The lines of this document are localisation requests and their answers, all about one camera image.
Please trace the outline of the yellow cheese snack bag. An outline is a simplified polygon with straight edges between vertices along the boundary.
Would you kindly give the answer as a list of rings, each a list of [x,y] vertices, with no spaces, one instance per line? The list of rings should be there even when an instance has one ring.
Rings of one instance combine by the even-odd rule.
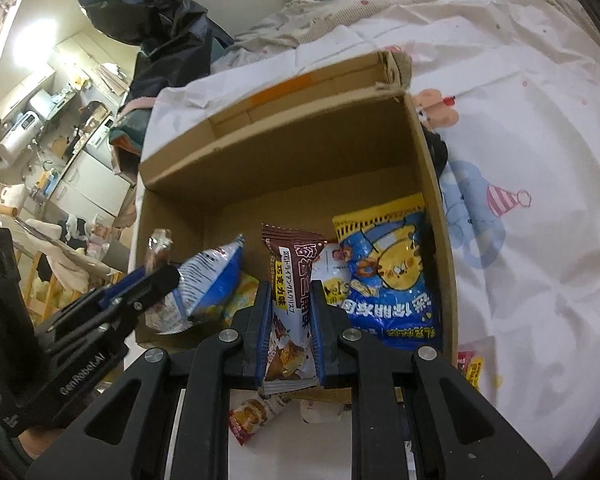
[[[235,314],[245,308],[249,308],[256,300],[259,281],[253,276],[240,272],[238,284],[223,308],[222,322],[230,327]]]

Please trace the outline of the white cartoon popcorn snack bag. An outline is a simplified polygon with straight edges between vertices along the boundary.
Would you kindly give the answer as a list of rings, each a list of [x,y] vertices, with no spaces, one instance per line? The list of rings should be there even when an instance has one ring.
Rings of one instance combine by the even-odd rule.
[[[343,251],[337,243],[327,243],[312,263],[312,281],[322,283],[328,304],[339,307],[349,295],[351,274]]]

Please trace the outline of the brown chocolate snack packet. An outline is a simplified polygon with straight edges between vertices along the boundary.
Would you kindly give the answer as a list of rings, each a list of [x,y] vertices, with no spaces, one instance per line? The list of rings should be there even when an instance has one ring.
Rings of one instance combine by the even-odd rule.
[[[265,394],[312,388],[317,384],[311,334],[312,266],[326,245],[320,234],[262,226],[271,253],[273,295]]]

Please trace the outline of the white blue snack bag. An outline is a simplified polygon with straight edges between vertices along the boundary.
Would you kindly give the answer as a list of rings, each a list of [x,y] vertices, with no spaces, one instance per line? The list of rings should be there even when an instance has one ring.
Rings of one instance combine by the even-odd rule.
[[[217,321],[240,281],[244,241],[238,234],[178,264],[178,286],[145,312],[145,324],[159,335],[175,335]]]

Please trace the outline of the blue yellow tiger snack bag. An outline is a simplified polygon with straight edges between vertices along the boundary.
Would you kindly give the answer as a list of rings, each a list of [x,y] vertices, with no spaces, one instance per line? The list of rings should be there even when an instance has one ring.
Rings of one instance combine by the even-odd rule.
[[[429,226],[415,193],[332,218],[349,272],[341,307],[353,327],[388,347],[442,343],[439,301],[427,284],[422,236]]]

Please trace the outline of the small red cake snack packet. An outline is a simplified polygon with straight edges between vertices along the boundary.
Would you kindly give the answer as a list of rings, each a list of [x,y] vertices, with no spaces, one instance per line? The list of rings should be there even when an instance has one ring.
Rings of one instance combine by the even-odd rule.
[[[261,428],[272,422],[292,401],[290,396],[255,392],[238,408],[228,412],[228,428],[240,445],[246,444]]]

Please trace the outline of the small clear red snack packet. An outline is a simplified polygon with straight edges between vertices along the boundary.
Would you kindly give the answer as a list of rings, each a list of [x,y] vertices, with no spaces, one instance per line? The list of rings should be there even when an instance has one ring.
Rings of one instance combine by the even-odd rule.
[[[169,229],[155,229],[151,233],[145,252],[145,270],[147,274],[151,274],[170,263],[172,244],[172,234]]]

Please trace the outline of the white rice cake snack packet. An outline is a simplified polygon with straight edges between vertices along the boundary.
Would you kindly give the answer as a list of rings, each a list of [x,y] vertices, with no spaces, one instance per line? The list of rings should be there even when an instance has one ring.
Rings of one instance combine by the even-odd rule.
[[[487,336],[461,344],[457,350],[457,369],[482,394],[501,388],[504,377],[498,372],[495,338]]]

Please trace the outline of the brown cardboard box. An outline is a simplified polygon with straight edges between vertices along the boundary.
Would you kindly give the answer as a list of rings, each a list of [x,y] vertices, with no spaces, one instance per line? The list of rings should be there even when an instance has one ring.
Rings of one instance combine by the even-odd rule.
[[[434,233],[441,352],[454,359],[451,246],[411,76],[406,53],[380,50],[285,77],[196,120],[140,164],[138,239],[169,229],[180,261],[242,235],[246,272],[263,280],[265,224],[333,237],[338,214],[418,193]]]

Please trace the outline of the white kitchen cabinet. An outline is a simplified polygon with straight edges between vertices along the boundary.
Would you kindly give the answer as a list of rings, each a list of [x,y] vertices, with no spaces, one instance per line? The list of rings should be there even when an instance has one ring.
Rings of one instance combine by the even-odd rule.
[[[87,222],[112,226],[131,185],[86,151],[79,151],[62,172],[49,204]]]

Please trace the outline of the white cartoon bed sheet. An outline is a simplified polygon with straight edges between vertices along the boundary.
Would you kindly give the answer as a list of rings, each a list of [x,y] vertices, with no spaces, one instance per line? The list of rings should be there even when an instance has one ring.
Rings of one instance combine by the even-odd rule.
[[[484,396],[550,470],[600,447],[600,45],[576,0],[392,6],[294,50],[166,88],[142,159],[267,84],[395,48],[451,246],[461,344],[493,336]]]

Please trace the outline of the crumpled floral blanket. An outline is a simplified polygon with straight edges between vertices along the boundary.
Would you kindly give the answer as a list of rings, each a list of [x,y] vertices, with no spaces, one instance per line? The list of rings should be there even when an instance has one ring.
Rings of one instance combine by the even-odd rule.
[[[248,65],[297,49],[392,6],[437,0],[291,0],[283,9],[238,35],[236,42],[211,65],[212,72]]]

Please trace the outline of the black plastic garbage bag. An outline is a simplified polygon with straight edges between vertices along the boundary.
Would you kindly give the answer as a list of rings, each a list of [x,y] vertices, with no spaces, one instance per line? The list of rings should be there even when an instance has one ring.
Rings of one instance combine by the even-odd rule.
[[[96,29],[140,49],[128,101],[209,76],[211,64],[234,44],[194,0],[78,1]]]

